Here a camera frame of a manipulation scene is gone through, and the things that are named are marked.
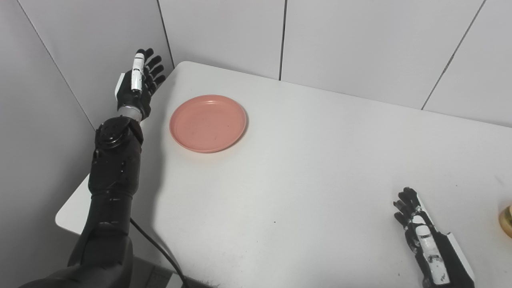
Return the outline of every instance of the white table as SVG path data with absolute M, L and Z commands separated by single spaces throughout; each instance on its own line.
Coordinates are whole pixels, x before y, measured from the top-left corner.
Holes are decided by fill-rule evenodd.
M 231 148 L 191 152 L 168 121 L 184 101 L 221 94 L 247 111 Z M 452 231 L 477 287 L 512 283 L 512 130 L 426 111 L 181 63 L 143 122 L 133 218 L 171 248 L 184 273 L 221 288 L 421 287 L 393 218 L 404 186 Z M 80 233 L 87 180 L 58 212 Z M 135 254 L 169 266 L 135 229 Z

